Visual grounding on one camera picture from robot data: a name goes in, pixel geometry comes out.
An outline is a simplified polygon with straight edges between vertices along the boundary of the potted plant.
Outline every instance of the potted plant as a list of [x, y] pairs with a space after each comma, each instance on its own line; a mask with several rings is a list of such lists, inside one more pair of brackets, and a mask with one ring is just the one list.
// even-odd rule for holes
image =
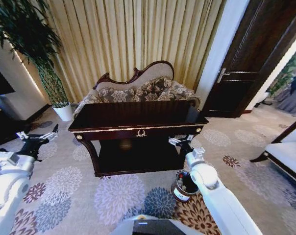
[[44, 0], [0, 0], [0, 44], [12, 45], [37, 67], [52, 107], [63, 121], [72, 119], [71, 106], [50, 56], [61, 47], [60, 39], [46, 23], [48, 6]]

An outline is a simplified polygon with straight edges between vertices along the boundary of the floral cushion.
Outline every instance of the floral cushion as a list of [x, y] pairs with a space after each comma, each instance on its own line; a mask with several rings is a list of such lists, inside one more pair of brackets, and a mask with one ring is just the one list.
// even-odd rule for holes
[[138, 88], [134, 97], [134, 101], [155, 101], [159, 95], [171, 87], [172, 80], [168, 76], [161, 76], [152, 81], [146, 82], [142, 87]]
[[200, 104], [200, 99], [194, 94], [193, 90], [187, 89], [177, 82], [173, 82], [170, 88], [165, 89], [158, 97], [158, 100], [188, 100], [195, 107]]
[[79, 106], [75, 109], [73, 113], [73, 117], [76, 118], [76, 116], [83, 109], [85, 104], [97, 104], [97, 103], [102, 103], [102, 100], [98, 96], [94, 94], [86, 95], [83, 101], [80, 102]]
[[102, 88], [99, 97], [103, 103], [131, 102], [134, 101], [134, 89], [129, 88], [124, 91], [113, 88]]

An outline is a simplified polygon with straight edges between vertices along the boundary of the gold drawer pull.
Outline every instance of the gold drawer pull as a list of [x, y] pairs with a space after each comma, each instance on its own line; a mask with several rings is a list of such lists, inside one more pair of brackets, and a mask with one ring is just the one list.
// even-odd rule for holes
[[143, 130], [143, 133], [140, 134], [140, 130], [138, 130], [138, 132], [137, 132], [137, 136], [136, 136], [136, 137], [144, 137], [144, 136], [146, 136], [146, 131]]

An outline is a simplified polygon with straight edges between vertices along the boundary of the curtain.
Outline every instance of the curtain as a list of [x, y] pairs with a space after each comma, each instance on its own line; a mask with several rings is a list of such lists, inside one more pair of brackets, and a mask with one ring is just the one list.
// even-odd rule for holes
[[193, 88], [223, 0], [47, 0], [62, 48], [54, 66], [71, 102], [106, 72], [127, 81], [156, 60]]

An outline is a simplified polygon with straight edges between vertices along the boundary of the trash can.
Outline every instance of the trash can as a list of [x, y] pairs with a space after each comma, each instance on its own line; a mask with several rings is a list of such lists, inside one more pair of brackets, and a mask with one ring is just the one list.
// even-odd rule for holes
[[175, 182], [171, 186], [171, 192], [177, 201], [187, 202], [191, 196], [198, 192], [198, 187], [193, 182], [190, 173], [182, 171], [176, 175]]

